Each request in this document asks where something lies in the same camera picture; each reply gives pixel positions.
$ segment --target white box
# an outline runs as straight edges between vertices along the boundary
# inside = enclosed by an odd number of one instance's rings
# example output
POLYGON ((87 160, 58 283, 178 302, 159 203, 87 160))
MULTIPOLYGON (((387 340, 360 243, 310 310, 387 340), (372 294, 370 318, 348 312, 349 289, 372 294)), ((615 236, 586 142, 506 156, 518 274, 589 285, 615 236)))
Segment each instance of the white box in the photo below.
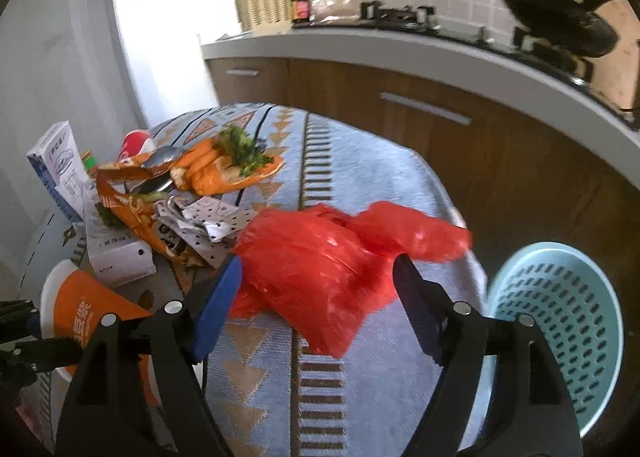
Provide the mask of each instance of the white box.
POLYGON ((84 228, 89 262, 95 276, 110 288, 156 272, 151 246, 126 226, 108 227, 96 205, 100 202, 95 181, 84 183, 84 228))
POLYGON ((82 185, 89 179, 69 122, 54 123, 27 152, 49 195, 71 222, 82 217, 82 185))

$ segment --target frying pan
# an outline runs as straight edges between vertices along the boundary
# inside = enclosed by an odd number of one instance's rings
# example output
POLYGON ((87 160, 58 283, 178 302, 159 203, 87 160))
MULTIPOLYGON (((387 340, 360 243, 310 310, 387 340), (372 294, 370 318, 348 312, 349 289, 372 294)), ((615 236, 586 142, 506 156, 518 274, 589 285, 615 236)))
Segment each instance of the frying pan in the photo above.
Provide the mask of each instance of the frying pan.
POLYGON ((618 42, 618 34, 599 15, 594 4, 608 0, 504 0, 510 12, 531 36, 546 38, 552 44, 566 47, 579 56, 599 58, 610 53, 618 42))

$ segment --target table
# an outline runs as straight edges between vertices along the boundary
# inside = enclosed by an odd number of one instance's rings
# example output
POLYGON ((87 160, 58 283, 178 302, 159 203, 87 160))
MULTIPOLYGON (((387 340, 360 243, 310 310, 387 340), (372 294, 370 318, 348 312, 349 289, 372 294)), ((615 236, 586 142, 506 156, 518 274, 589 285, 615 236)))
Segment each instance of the table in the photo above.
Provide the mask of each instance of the table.
MULTIPOLYGON (((229 124, 265 138, 268 153, 285 160, 273 179, 224 196, 242 208, 303 209, 324 202, 353 214, 389 200, 454 224, 462 221, 438 177, 415 152, 305 111, 235 104, 183 114, 150 132, 158 146, 183 146, 229 124)), ((61 213, 47 218, 28 253, 21 298, 39 303, 44 278, 61 259, 71 258, 90 271, 86 241, 74 235, 61 213)), ((204 274, 160 256, 155 261, 155 275, 118 288, 151 311, 181 299, 204 274)), ((472 253, 456 262, 417 267, 453 300, 482 310, 486 277, 472 253)), ((390 457, 402 453, 439 374, 420 351, 396 300, 367 319, 342 360, 309 354, 306 342, 274 313, 228 321, 209 355, 203 388, 237 457, 390 457)), ((66 386, 58 373, 41 374, 24 392, 36 430, 49 447, 66 386)), ((489 389, 483 382, 463 445, 478 433, 489 389)), ((161 411, 152 416, 159 441, 171 445, 161 411)))

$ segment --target plastic basket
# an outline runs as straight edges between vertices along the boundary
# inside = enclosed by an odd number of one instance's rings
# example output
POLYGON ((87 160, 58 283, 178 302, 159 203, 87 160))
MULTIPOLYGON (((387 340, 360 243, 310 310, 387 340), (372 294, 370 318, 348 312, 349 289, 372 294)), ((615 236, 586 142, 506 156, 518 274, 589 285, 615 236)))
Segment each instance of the plastic basket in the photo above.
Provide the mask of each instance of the plastic basket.
POLYGON ((570 246, 537 243, 511 257, 489 291, 489 316, 531 315, 560 365, 582 437, 596 423, 620 373, 620 304, 593 260, 570 246))
POLYGON ((243 31, 273 34, 291 28, 291 0, 236 0, 243 31))

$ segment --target paper wrapper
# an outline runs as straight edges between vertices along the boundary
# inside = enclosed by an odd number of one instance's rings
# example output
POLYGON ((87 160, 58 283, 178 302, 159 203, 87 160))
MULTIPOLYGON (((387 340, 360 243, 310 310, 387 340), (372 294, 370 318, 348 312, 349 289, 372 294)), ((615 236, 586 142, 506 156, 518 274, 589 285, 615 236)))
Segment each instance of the paper wrapper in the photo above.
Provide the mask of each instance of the paper wrapper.
POLYGON ((163 202, 155 206, 158 220, 178 233, 214 269, 220 267, 233 248, 238 231, 257 215, 254 210, 244 210, 213 197, 202 197, 184 208, 179 207, 182 216, 163 202))
POLYGON ((141 154, 119 163, 108 163, 98 167, 95 179, 100 202, 110 209, 116 217, 131 228, 138 237, 146 241, 153 249, 172 262, 182 265, 205 265, 200 257, 175 231, 154 218, 156 209, 153 203, 146 202, 136 195, 121 193, 112 182, 145 181, 161 176, 171 169, 174 163, 145 169, 139 165, 150 154, 141 154))

